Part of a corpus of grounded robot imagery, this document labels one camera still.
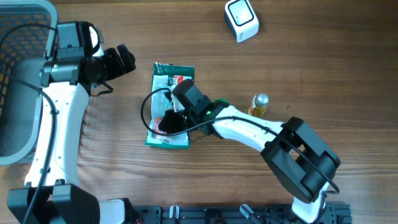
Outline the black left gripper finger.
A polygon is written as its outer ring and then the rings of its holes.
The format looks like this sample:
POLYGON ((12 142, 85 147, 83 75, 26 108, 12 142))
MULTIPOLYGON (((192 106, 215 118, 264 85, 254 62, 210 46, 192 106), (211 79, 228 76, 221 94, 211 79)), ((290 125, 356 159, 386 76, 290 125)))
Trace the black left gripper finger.
POLYGON ((136 58, 135 56, 127 49, 125 44, 121 44, 117 46, 117 50, 119 52, 119 56, 123 63, 123 71, 124 73, 129 73, 136 69, 136 58))
POLYGON ((115 48, 106 49, 102 59, 106 70, 106 80, 113 80, 125 74, 123 61, 115 48))

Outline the green lid jar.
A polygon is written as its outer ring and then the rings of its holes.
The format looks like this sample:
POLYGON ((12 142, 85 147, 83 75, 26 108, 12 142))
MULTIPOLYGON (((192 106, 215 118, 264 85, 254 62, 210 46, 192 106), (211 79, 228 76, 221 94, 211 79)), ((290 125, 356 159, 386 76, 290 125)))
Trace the green lid jar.
POLYGON ((228 107, 230 103, 225 99, 217 99, 214 101, 215 104, 221 105, 223 107, 228 107))

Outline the red sachet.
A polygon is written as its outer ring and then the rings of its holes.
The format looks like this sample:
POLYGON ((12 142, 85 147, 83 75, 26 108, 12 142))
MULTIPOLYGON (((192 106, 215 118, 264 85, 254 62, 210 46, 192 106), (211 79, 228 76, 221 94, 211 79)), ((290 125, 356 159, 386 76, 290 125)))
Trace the red sachet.
POLYGON ((183 82, 186 79, 191 79, 191 77, 183 75, 174 75, 172 77, 172 85, 178 85, 179 83, 183 82))

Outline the green glove package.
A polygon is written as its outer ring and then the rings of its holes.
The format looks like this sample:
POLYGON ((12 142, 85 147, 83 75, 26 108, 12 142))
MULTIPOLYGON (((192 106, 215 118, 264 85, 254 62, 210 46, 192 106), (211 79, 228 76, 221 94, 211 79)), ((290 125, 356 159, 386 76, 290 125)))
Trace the green glove package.
MULTIPOLYGON (((150 123, 149 127, 153 129, 153 120, 155 118, 163 118, 165 111, 173 110, 172 99, 168 100, 166 94, 168 91, 161 88, 173 90, 176 85, 172 85, 172 77, 174 75, 183 75, 194 79, 195 69, 192 65, 172 65, 167 63, 155 62, 152 71, 151 90, 156 91, 150 98, 150 123)), ((147 133, 145 145, 159 147, 163 149, 188 149, 190 147, 190 136, 188 133, 179 134, 172 137, 171 143, 163 143, 153 137, 152 132, 147 133)))

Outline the yellow oil bottle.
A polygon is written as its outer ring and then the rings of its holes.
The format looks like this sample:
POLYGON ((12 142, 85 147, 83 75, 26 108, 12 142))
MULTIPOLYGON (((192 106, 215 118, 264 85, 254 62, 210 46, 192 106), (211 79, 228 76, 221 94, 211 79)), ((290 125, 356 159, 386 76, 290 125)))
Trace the yellow oil bottle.
POLYGON ((248 109, 248 115, 262 118, 268 108, 269 97, 265 93, 255 95, 248 109))

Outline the orange tissue pack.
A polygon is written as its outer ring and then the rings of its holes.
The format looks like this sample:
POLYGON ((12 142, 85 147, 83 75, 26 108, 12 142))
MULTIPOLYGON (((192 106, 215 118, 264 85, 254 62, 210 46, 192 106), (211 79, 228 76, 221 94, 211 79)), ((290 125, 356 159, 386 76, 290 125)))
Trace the orange tissue pack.
MULTIPOLYGON (((162 121, 162 118, 161 118, 161 117, 155 118, 155 119, 153 120, 153 130, 154 130, 155 132, 157 132, 157 133, 166 134, 165 131, 161 131, 161 130, 159 129, 159 124, 160 124, 161 121, 162 121)), ((158 134, 153 134, 153 137, 154 137, 156 140, 161 141, 161 142, 163 142, 163 143, 167 143, 167 144, 168 144, 168 143, 171 143, 171 142, 172 142, 172 137, 171 137, 171 136, 161 136, 161 135, 158 135, 158 134)))

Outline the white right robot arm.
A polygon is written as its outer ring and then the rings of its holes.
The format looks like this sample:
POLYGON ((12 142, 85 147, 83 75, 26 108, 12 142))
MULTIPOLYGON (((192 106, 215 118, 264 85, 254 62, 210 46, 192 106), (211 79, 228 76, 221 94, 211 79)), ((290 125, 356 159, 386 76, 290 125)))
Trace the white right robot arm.
POLYGON ((341 162, 323 139, 302 119, 286 123, 245 114, 225 100, 211 101, 187 79, 164 93, 180 109, 165 112, 161 133, 174 136, 199 129, 203 134, 231 139, 259 151, 282 186, 293 195, 293 214, 316 223, 329 194, 338 194, 332 181, 341 162))

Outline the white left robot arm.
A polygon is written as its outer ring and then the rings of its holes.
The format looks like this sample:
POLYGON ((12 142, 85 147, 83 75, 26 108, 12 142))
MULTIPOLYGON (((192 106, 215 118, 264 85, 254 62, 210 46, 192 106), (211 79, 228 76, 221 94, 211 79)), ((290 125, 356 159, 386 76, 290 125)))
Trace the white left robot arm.
POLYGON ((91 89, 133 71, 136 59, 125 45, 103 50, 89 22, 50 27, 53 52, 40 67, 34 160, 21 189, 7 206, 21 223, 135 223, 140 215, 127 198, 105 201, 80 188, 77 157, 83 115, 91 89))

